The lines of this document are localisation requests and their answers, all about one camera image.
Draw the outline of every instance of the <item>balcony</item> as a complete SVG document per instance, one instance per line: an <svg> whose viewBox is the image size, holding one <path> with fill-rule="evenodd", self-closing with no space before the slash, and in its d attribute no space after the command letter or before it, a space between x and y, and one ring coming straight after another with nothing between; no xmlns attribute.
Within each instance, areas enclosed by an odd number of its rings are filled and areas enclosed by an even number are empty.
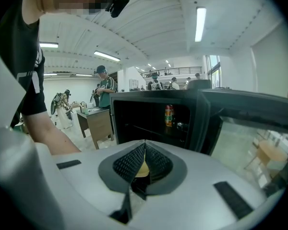
<svg viewBox="0 0 288 230"><path fill-rule="evenodd" d="M171 81L173 77L177 78L178 83L185 83L185 79L190 77L191 79L195 79L195 74L202 73L201 67L183 67L183 68L166 68L159 69L154 71L147 71L140 73L141 76L146 80L146 82L151 81L153 72L158 74L158 79L163 83Z"/></svg>

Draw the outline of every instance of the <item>white wall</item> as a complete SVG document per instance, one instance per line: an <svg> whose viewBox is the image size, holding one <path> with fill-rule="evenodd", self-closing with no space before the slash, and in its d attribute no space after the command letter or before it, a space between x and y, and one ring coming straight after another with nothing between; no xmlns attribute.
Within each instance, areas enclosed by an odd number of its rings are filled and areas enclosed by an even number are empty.
<svg viewBox="0 0 288 230"><path fill-rule="evenodd" d="M128 92L129 90L126 90L126 87L129 85L129 79L135 79L139 81L139 88L143 86L146 88L146 81L144 78L140 75L140 73L137 71L135 67L130 67L126 69L126 79L124 77L124 70L120 70L117 72L118 77L118 91L121 92L122 89L125 90L125 92Z"/></svg>
<svg viewBox="0 0 288 230"><path fill-rule="evenodd" d="M174 68L181 67L202 67L202 60L196 60L195 57L185 56L185 57L177 57L169 59L169 62L172 64Z"/></svg>
<svg viewBox="0 0 288 230"><path fill-rule="evenodd" d="M281 23L253 47L258 79L258 92L287 96L288 92L288 27Z"/></svg>
<svg viewBox="0 0 288 230"><path fill-rule="evenodd" d="M98 83L100 83L99 79L45 80L44 95L48 113L50 114L50 105L56 93L63 93L68 89L72 94L69 103L73 101L89 103L92 91Z"/></svg>
<svg viewBox="0 0 288 230"><path fill-rule="evenodd" d="M245 47L230 57L220 56L220 64L222 87L256 91L256 72L250 47Z"/></svg>

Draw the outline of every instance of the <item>white ceiling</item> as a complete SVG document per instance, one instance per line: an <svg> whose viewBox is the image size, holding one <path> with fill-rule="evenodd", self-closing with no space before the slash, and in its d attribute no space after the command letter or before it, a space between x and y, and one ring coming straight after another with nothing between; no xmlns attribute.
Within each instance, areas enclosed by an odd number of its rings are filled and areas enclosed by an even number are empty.
<svg viewBox="0 0 288 230"><path fill-rule="evenodd" d="M194 41L196 7L207 8L199 43ZM152 62L162 65L168 58L228 55L279 20L272 7L266 0L130 0L118 18L105 11L46 14L41 18L40 41L57 42L59 48L43 48L45 72L91 74L101 64L115 72ZM121 61L97 57L95 50Z"/></svg>

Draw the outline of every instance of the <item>beverage can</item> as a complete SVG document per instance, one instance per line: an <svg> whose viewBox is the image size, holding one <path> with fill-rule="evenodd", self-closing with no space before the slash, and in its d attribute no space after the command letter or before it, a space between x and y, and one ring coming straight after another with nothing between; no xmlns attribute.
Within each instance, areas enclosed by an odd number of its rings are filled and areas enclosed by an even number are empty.
<svg viewBox="0 0 288 230"><path fill-rule="evenodd" d="M173 106L166 105L165 107L165 124L168 127L172 127L173 125Z"/></svg>

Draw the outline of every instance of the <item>fluorescent light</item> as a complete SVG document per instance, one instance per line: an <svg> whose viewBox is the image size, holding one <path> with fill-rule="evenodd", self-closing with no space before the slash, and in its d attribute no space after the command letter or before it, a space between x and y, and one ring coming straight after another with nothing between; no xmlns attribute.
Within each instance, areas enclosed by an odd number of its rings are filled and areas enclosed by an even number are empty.
<svg viewBox="0 0 288 230"><path fill-rule="evenodd" d="M119 58L116 58L114 56L111 56L111 55L108 55L108 54L105 54L105 53L102 53L102 52L99 52L99 51L95 51L94 55L102 56L102 57L105 57L105 58L108 58L108 59L112 59L114 61L120 61Z"/></svg>
<svg viewBox="0 0 288 230"><path fill-rule="evenodd" d="M81 77L92 77L92 75L86 75L86 74L76 74L76 76L81 76Z"/></svg>
<svg viewBox="0 0 288 230"><path fill-rule="evenodd" d="M44 76L57 76L57 73L45 73Z"/></svg>
<svg viewBox="0 0 288 230"><path fill-rule="evenodd" d="M58 43L47 43L47 42L39 42L39 45L43 48L58 48Z"/></svg>
<svg viewBox="0 0 288 230"><path fill-rule="evenodd" d="M196 33L195 33L195 41L200 42L202 40L205 18L206 18L206 8L197 8L197 16L196 16Z"/></svg>

